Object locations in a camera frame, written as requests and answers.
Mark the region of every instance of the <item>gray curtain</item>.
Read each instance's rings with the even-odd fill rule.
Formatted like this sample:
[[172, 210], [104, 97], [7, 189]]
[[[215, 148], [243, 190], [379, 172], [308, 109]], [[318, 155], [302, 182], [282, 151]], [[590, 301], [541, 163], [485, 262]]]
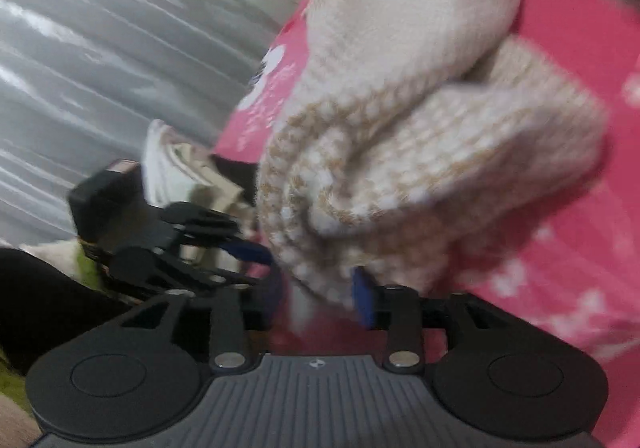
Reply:
[[276, 31], [242, 0], [0, 0], [0, 238], [71, 236], [68, 190], [152, 119], [212, 142]]

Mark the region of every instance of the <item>bed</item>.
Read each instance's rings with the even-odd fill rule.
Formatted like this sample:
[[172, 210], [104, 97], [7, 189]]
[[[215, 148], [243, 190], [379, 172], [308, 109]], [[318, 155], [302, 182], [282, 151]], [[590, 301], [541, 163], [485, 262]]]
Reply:
[[[302, 0], [266, 54], [254, 90], [232, 114], [214, 154], [260, 159], [306, 61]], [[595, 435], [640, 445], [640, 18], [613, 0], [524, 0], [514, 32], [593, 91], [609, 111], [602, 167], [583, 185], [518, 209], [457, 255], [452, 287], [472, 291], [588, 351], [610, 396]], [[348, 314], [295, 285], [273, 333], [281, 352], [362, 352], [380, 345]]]

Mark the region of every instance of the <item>metal screw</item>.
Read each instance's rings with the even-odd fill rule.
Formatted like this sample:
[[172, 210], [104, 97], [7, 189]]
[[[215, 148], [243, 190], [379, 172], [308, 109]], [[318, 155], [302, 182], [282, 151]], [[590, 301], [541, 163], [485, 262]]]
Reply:
[[220, 368], [238, 368], [244, 365], [245, 361], [240, 352], [223, 352], [213, 359], [213, 362]]
[[420, 363], [420, 356], [415, 352], [398, 351], [389, 356], [389, 361], [394, 367], [409, 368]]
[[168, 289], [167, 291], [164, 291], [164, 294], [170, 294], [173, 296], [188, 296], [189, 298], [193, 298], [194, 296], [196, 296], [196, 293], [194, 293], [193, 291], [189, 291], [188, 289]]

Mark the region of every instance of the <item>pink bedsheet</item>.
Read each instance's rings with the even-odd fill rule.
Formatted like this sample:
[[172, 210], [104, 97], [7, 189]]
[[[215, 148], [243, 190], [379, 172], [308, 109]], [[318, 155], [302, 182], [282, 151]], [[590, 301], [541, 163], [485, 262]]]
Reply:
[[[305, 1], [274, 41], [257, 91], [215, 152], [257, 161], [306, 62]], [[611, 0], [524, 0], [515, 32], [590, 88], [610, 112], [606, 157], [581, 187], [514, 211], [457, 252], [450, 285], [588, 351], [610, 396], [596, 436], [640, 446], [640, 15]], [[274, 349], [358, 352], [383, 338], [291, 287]]]

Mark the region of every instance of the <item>white knitted sock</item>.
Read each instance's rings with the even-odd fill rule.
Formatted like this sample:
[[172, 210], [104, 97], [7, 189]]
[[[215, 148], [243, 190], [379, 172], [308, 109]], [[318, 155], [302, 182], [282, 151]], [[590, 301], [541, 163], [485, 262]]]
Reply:
[[495, 86], [451, 84], [500, 44], [519, 2], [310, 1], [308, 62], [257, 207], [279, 261], [313, 291], [350, 304], [355, 265], [427, 289], [452, 240], [596, 160], [592, 100], [564, 78], [545, 90], [553, 69], [520, 44], [475, 70]]

